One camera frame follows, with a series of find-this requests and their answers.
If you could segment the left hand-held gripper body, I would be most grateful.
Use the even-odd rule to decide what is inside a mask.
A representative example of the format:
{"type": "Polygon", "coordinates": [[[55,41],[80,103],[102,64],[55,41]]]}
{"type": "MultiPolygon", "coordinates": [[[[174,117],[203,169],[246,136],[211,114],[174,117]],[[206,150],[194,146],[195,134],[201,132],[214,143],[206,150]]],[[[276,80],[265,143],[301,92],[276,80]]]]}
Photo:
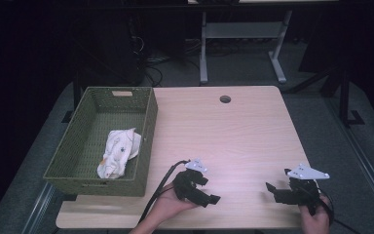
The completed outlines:
{"type": "Polygon", "coordinates": [[[199,190],[195,180],[204,177],[207,168],[202,164],[200,159],[195,159],[185,164],[186,170],[176,175],[173,180],[173,188],[178,199],[188,200],[188,194],[193,190],[199,190]]]}

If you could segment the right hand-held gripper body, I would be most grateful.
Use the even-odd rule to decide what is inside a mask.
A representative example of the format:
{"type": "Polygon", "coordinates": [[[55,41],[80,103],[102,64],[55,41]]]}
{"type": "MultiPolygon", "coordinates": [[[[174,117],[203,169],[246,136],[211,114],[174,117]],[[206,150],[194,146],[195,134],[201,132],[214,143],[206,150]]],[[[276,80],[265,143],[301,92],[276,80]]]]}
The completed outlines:
{"type": "Polygon", "coordinates": [[[318,179],[330,179],[330,175],[304,164],[299,164],[296,168],[291,169],[289,186],[298,198],[298,204],[306,206],[311,215],[316,213],[319,203],[318,179]]]}

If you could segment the white printed cloth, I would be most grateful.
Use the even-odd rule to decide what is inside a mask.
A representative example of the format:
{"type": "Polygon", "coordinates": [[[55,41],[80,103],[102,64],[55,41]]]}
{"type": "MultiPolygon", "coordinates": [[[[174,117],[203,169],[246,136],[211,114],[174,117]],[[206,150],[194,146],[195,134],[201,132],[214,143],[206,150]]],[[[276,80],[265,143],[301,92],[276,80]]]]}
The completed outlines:
{"type": "Polygon", "coordinates": [[[124,176],[127,162],[138,155],[140,144],[141,135],[135,128],[111,131],[106,140],[102,161],[96,170],[97,175],[106,179],[124,176]]]}

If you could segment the green woven basket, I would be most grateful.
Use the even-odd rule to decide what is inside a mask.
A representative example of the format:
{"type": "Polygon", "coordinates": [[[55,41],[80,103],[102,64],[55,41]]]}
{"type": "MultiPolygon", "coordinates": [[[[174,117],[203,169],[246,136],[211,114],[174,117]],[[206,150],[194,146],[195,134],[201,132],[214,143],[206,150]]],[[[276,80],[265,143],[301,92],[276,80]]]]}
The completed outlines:
{"type": "Polygon", "coordinates": [[[149,87],[88,87],[49,164],[44,179],[66,194],[130,196],[145,194],[158,104],[149,87]],[[101,178],[107,136],[135,129],[140,149],[118,178],[101,178]]]}

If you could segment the person's left hand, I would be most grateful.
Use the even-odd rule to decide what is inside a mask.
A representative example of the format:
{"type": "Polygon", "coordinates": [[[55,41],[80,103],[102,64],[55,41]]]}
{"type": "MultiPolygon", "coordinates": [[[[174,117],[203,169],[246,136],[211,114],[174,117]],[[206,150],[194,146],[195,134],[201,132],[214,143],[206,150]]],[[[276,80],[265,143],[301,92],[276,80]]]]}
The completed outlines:
{"type": "Polygon", "coordinates": [[[158,227],[164,221],[174,218],[182,212],[195,209],[196,204],[188,200],[180,200],[177,198],[173,184],[166,185],[160,192],[153,208],[145,217],[148,224],[158,227]]]}

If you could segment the person's right hand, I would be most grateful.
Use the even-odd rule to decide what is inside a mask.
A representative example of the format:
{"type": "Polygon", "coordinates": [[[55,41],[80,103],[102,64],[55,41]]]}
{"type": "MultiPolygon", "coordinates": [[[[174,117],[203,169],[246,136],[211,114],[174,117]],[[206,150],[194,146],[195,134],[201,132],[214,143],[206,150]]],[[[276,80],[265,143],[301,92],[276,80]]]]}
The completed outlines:
{"type": "Polygon", "coordinates": [[[323,205],[318,205],[316,213],[311,215],[306,206],[299,206],[301,228],[304,234],[329,234],[330,219],[323,205]]]}

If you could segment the black metal stand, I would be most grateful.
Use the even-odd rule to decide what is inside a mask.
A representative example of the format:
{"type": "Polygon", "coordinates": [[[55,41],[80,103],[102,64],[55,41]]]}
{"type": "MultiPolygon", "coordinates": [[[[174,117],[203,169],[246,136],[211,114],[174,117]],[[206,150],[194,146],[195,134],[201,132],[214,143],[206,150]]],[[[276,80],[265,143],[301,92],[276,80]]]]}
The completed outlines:
{"type": "Polygon", "coordinates": [[[364,125],[364,121],[356,110],[349,109],[350,77],[345,68],[339,71],[340,95],[339,95],[339,119],[349,128],[351,125],[364,125]]]}

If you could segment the aluminium floor rail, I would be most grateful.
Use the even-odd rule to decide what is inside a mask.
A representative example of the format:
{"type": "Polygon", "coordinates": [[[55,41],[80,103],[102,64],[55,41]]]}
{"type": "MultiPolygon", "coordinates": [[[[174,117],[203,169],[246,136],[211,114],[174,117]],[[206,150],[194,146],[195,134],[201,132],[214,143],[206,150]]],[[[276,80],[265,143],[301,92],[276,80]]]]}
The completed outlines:
{"type": "Polygon", "coordinates": [[[352,119],[348,118],[347,120],[343,120],[341,114],[339,113],[340,105],[337,105],[334,100],[330,99],[326,99],[324,102],[329,112],[335,119],[338,128],[353,150],[357,163],[374,193],[374,167],[369,161],[364,149],[360,146],[356,135],[352,131],[352,126],[364,125],[363,119],[356,110],[349,110],[348,117],[352,116],[352,119]]]}
{"type": "Polygon", "coordinates": [[[45,215],[48,206],[54,196],[55,189],[52,185],[45,182],[44,186],[35,200],[32,211],[29,214],[21,234],[36,234],[39,225],[45,215]]]}

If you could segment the white metal desk frame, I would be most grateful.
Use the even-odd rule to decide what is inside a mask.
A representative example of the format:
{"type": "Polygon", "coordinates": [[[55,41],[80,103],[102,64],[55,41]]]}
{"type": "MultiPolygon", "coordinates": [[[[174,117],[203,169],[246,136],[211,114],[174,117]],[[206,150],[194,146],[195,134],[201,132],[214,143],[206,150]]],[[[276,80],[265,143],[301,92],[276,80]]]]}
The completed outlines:
{"type": "Polygon", "coordinates": [[[282,21],[267,22],[207,22],[206,13],[202,13],[200,82],[206,84],[207,62],[206,42],[208,39],[276,39],[276,47],[268,53],[271,65],[280,84],[286,82],[279,61],[281,47],[289,27],[291,11],[284,14],[282,21]]]}

